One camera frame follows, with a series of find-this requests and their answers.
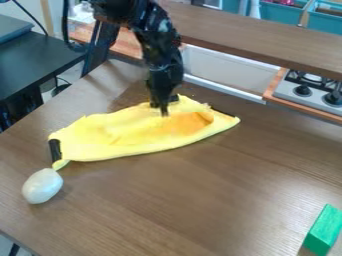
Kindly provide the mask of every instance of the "sink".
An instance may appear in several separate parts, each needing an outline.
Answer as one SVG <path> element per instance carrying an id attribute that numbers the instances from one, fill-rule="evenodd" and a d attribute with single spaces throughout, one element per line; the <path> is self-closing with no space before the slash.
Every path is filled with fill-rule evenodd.
<path id="1" fill-rule="evenodd" d="M 182 52 L 185 81 L 264 103 L 262 94 L 280 67 L 187 45 Z"/>

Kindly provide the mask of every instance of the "yellow towel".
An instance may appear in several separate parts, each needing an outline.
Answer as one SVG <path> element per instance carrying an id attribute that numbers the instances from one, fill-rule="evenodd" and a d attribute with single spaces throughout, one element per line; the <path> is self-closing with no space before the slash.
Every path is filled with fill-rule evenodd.
<path id="1" fill-rule="evenodd" d="M 168 117 L 141 103 L 110 114 L 85 116 L 49 136 L 60 141 L 62 159 L 98 161 L 182 147 L 227 130 L 240 122 L 188 97 L 169 105 Z"/>

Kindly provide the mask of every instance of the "white rock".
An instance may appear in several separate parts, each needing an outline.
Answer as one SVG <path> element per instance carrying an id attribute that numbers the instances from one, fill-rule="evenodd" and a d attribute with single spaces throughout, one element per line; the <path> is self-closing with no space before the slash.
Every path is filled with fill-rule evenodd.
<path id="1" fill-rule="evenodd" d="M 21 192 L 30 204 L 41 204 L 56 195 L 62 186 L 62 177 L 55 170 L 45 168 L 32 174 Z"/>

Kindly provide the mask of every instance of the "green toy block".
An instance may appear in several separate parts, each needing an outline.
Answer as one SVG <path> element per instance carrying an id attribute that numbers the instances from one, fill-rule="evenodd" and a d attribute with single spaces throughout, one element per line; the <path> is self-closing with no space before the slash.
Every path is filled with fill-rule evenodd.
<path id="1" fill-rule="evenodd" d="M 327 204 L 306 235 L 303 246 L 317 256 L 327 255 L 342 228 L 342 212 Z"/>

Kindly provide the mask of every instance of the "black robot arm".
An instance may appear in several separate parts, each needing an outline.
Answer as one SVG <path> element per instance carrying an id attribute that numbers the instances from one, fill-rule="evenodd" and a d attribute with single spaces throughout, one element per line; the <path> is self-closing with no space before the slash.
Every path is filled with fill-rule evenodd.
<path id="1" fill-rule="evenodd" d="M 98 20 L 129 27 L 143 50 L 150 74 L 151 106 L 167 115 L 173 89 L 183 80 L 181 39 L 167 12 L 153 0 L 91 0 Z"/>

